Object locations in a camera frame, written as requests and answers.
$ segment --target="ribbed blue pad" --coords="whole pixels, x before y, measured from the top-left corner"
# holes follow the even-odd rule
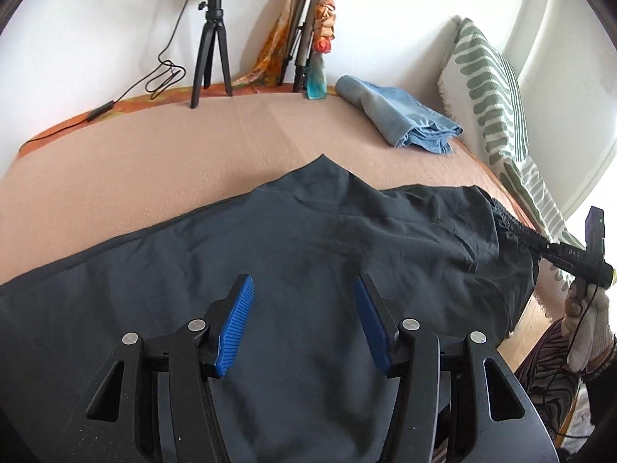
[[[249,318],[249,312],[254,301],[255,287],[253,279],[248,276],[218,336],[218,355],[214,367],[220,377],[227,374],[227,369],[232,366],[236,359],[246,321]]]
[[[373,357],[373,363],[387,375],[392,367],[392,360],[388,353],[390,341],[362,280],[358,280],[356,287],[354,287],[354,299],[356,300],[356,311],[364,329],[366,342]]]

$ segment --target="striped pillow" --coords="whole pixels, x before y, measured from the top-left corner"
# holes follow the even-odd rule
[[[539,232],[552,242],[581,246],[565,229],[563,216],[529,155],[523,102],[508,61],[471,20],[464,19],[443,64],[439,91],[448,116],[464,129],[465,146],[488,165]],[[570,276],[554,275],[566,291]]]

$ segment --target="silver pin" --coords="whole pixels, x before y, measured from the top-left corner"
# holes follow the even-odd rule
[[[474,343],[478,343],[479,345],[483,345],[484,343],[486,343],[486,336],[480,331],[473,331],[470,338],[471,341],[473,341]]]
[[[406,318],[403,320],[403,327],[408,331],[417,331],[420,329],[420,323],[415,318]]]
[[[203,331],[206,328],[206,323],[203,320],[191,320],[189,322],[189,330],[193,332]]]
[[[137,343],[137,340],[140,337],[137,335],[137,333],[127,333],[124,336],[122,336],[122,342],[125,345],[134,345],[135,343]]]

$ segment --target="hand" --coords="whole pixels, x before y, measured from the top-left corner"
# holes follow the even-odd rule
[[[566,317],[561,321],[561,333],[572,344],[581,315],[594,293],[593,303],[582,320],[575,343],[568,355],[568,365],[573,372],[578,372],[584,367],[597,368],[613,347],[615,336],[609,327],[609,297],[606,290],[590,284],[585,294],[585,281],[581,278],[577,278],[568,290],[564,302]]]

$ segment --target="black cable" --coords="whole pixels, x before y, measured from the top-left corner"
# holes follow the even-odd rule
[[[568,356],[570,355],[570,352],[572,351],[572,347],[574,346],[574,343],[576,341],[576,336],[578,336],[578,332],[581,329],[582,320],[585,318],[585,315],[587,315],[587,312],[591,308],[591,305],[593,305],[593,300],[595,299],[595,295],[597,294],[597,292],[598,292],[598,284],[595,285],[595,290],[593,291],[593,295],[591,296],[591,298],[589,300],[587,308],[585,308],[585,311],[582,312],[581,319],[579,320],[579,323],[578,323],[578,325],[576,326],[576,329],[575,329],[574,336],[572,337],[572,342],[570,342],[570,345],[568,346],[568,352],[566,353],[566,357],[563,359],[563,362],[561,363],[559,368],[553,374],[553,377],[551,377],[550,382],[548,382],[548,385],[544,389],[544,393],[542,394],[542,408],[544,409],[544,412],[547,413],[547,419],[548,419],[549,423],[550,423],[550,417],[548,416],[548,409],[546,408],[546,394],[547,394],[548,390],[550,389],[550,385],[553,384],[553,381],[557,377],[557,374],[559,374],[561,372],[561,370],[563,369],[563,366],[566,365],[566,363],[568,362]],[[557,434],[559,436],[562,436],[562,437],[575,438],[575,439],[587,439],[588,438],[588,436],[574,436],[574,435],[567,435],[567,434],[564,434],[564,433],[560,433],[559,432],[559,427],[555,428],[555,434]]]
[[[150,78],[152,75],[154,75],[156,72],[158,72],[158,70],[161,69],[161,68],[167,68],[167,69],[163,70],[161,73],[157,74],[153,78],[150,78],[150,80],[148,80],[148,82],[146,83],[146,92],[148,94],[151,94],[150,95],[150,100],[156,99],[159,95],[161,95],[163,92],[165,92],[169,87],[171,87],[172,85],[175,85],[176,83],[182,81],[184,79],[184,77],[186,76],[186,68],[184,66],[179,65],[179,64],[175,64],[174,62],[172,62],[169,59],[163,60],[161,56],[165,52],[167,52],[169,50],[169,47],[171,47],[172,42],[174,41],[174,38],[176,36],[176,32],[178,31],[178,26],[180,26],[180,20],[182,19],[182,16],[184,15],[184,11],[186,10],[186,6],[188,4],[189,4],[189,0],[185,0],[184,1],[184,5],[182,6],[182,10],[180,10],[180,14],[178,15],[178,19],[176,21],[176,25],[174,26],[174,30],[172,31],[172,35],[169,38],[169,41],[168,41],[167,45],[165,46],[165,48],[162,51],[160,51],[158,56],[157,56],[158,66],[156,68],[154,68],[150,73],[148,73],[143,78],[140,78],[139,80],[137,80],[137,82],[135,82],[127,90],[125,90],[124,93],[118,99],[111,100],[111,101],[103,104],[102,106],[99,106],[97,109],[92,110],[91,112],[88,113],[88,115],[83,120],[80,120],[79,122],[75,122],[75,123],[73,123],[73,124],[71,124],[71,125],[69,125],[67,127],[63,127],[61,129],[58,129],[57,131],[54,131],[51,134],[41,135],[39,137],[35,137],[33,139],[27,140],[26,142],[24,142],[19,147],[18,153],[22,150],[22,148],[24,146],[26,146],[30,142],[47,139],[48,137],[52,137],[53,135],[59,134],[60,132],[64,132],[65,130],[69,130],[69,129],[72,129],[73,127],[81,125],[82,123],[92,122],[92,121],[96,120],[101,115],[104,115],[108,111],[112,110],[113,107],[117,103],[119,103],[130,91],[132,91],[137,85],[139,85],[143,81],[145,81],[148,78]],[[165,78],[158,86],[156,86],[155,88],[151,88],[152,82],[155,82],[156,80],[158,80],[159,78],[161,78],[161,77],[163,77],[163,76],[165,76],[167,74],[169,76],[167,78]]]

